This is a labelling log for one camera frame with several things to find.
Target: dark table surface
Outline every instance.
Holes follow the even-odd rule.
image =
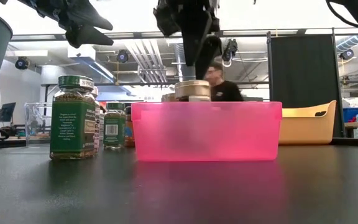
[[[358,223],[358,147],[280,147],[275,162],[52,162],[0,149],[0,223]]]

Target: person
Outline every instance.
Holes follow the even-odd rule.
[[[244,101],[239,87],[223,79],[223,65],[213,62],[206,72],[205,80],[211,86],[211,101]]]

